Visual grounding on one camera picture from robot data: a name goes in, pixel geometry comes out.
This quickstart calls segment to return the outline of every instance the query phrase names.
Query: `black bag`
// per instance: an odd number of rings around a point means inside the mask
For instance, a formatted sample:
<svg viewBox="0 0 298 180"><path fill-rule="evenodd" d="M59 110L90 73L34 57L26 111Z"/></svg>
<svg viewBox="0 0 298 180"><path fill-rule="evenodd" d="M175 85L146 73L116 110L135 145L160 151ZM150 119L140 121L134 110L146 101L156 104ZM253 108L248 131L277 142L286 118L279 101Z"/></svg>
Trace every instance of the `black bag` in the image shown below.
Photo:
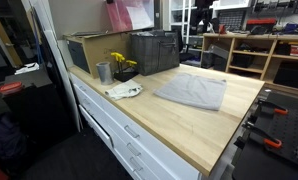
<svg viewBox="0 0 298 180"><path fill-rule="evenodd" d="M151 75L179 66L178 35L171 31L133 33L131 57L141 75Z"/></svg>
<svg viewBox="0 0 298 180"><path fill-rule="evenodd" d="M0 159L22 157L27 152L27 138L9 113L0 114Z"/></svg>

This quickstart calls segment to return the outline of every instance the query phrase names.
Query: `white cabinet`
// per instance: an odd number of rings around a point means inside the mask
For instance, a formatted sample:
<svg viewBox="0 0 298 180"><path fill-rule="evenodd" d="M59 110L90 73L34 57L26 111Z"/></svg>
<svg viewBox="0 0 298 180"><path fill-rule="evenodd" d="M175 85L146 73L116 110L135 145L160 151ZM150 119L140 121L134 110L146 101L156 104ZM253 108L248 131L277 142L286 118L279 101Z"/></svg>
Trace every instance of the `white cabinet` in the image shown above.
<svg viewBox="0 0 298 180"><path fill-rule="evenodd" d="M103 140L103 142L109 147L112 147L110 136L100 127L100 125L89 115L89 113L79 105L81 114L85 117L89 126L98 134L98 136Z"/></svg>
<svg viewBox="0 0 298 180"><path fill-rule="evenodd" d="M199 171L71 74L81 114L134 179L198 180Z"/></svg>

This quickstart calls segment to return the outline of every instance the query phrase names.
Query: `wooden countertop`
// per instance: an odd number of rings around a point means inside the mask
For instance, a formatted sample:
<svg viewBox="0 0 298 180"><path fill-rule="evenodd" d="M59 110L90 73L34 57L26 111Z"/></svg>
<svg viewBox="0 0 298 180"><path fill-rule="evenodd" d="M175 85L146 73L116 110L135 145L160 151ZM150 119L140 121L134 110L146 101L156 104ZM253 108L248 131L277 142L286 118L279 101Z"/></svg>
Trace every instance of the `wooden countertop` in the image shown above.
<svg viewBox="0 0 298 180"><path fill-rule="evenodd" d="M118 85L100 85L79 68L70 72L127 114L141 127L172 149L205 176L209 176L264 82L237 75L180 65L150 76L138 75L134 81L144 90L138 96L112 101L104 92ZM219 111L186 106L153 94L177 73L190 73L213 79L226 79L227 89Z"/></svg>

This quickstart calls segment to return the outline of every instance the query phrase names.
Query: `drawer handle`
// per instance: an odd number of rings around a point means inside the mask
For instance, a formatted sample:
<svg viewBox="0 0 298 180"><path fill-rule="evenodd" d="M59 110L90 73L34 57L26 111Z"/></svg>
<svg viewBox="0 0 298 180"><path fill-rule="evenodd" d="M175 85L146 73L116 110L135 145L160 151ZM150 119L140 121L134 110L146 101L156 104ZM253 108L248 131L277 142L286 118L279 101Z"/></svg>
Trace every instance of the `drawer handle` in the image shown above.
<svg viewBox="0 0 298 180"><path fill-rule="evenodd" d="M81 89L82 91L86 91L86 89L83 88L83 86L79 86L79 89Z"/></svg>
<svg viewBox="0 0 298 180"><path fill-rule="evenodd" d="M125 126L125 130L133 137L137 138L139 137L139 134L135 133L128 125Z"/></svg>
<svg viewBox="0 0 298 180"><path fill-rule="evenodd" d="M131 157L130 158L130 162L131 162L131 164L134 166L134 170L133 170L133 172L135 172L135 171L141 171L142 170L142 167L137 163L137 161L135 160L135 158L133 158L133 157Z"/></svg>
<svg viewBox="0 0 298 180"><path fill-rule="evenodd" d="M143 178L138 171L134 171L134 173L140 178L140 180L145 180L145 178Z"/></svg>
<svg viewBox="0 0 298 180"><path fill-rule="evenodd" d="M83 102L86 103L87 105L90 105L90 102L88 102L87 99L83 99Z"/></svg>
<svg viewBox="0 0 298 180"><path fill-rule="evenodd" d="M132 152L132 154L134 154L135 156L139 156L141 153L135 148L133 147L133 145L131 143L127 144L127 148Z"/></svg>

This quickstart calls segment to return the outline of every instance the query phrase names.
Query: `stainless steel cup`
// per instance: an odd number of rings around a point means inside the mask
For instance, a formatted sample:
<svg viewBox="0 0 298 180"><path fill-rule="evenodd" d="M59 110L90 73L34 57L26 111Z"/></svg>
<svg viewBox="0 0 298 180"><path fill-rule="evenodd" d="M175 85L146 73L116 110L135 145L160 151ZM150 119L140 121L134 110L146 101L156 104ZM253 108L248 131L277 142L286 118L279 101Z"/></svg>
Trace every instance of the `stainless steel cup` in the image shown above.
<svg viewBox="0 0 298 180"><path fill-rule="evenodd" d="M113 83L113 75L110 67L110 62L100 62L96 64L101 85L109 85Z"/></svg>

